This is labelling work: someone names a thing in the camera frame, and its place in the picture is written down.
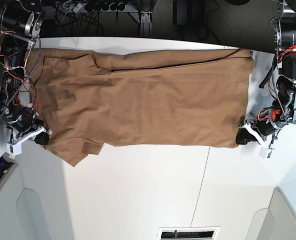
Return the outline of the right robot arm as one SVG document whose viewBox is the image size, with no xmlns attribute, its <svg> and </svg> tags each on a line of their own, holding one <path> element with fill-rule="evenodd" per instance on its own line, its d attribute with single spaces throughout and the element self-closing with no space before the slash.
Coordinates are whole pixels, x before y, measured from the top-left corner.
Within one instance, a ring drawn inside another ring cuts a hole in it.
<svg viewBox="0 0 296 240">
<path fill-rule="evenodd" d="M 45 12 L 39 0 L 4 0 L 0 3 L 0 118 L 10 129 L 10 143 L 16 144 L 24 138 L 45 146 L 51 131 L 38 120 L 37 93 L 31 94 L 32 105 L 24 106 L 19 98 L 22 88 L 36 90 L 31 76 L 41 58 L 31 70 L 26 70 L 27 60 L 35 44 L 40 44 L 40 28 Z"/>
</svg>

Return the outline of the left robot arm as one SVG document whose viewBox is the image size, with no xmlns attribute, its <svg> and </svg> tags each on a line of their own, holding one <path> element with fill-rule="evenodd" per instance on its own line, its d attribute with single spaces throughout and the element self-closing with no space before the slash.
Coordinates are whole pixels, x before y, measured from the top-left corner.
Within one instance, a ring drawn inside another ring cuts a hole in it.
<svg viewBox="0 0 296 240">
<path fill-rule="evenodd" d="M 258 142 L 272 149 L 273 143 L 266 143 L 267 137 L 272 136 L 275 141 L 283 127 L 296 125 L 296 0 L 281 0 L 279 6 L 278 15 L 270 22 L 275 30 L 276 53 L 259 85 L 261 89 L 269 86 L 274 101 L 239 126 L 236 135 L 239 145 Z"/>
</svg>

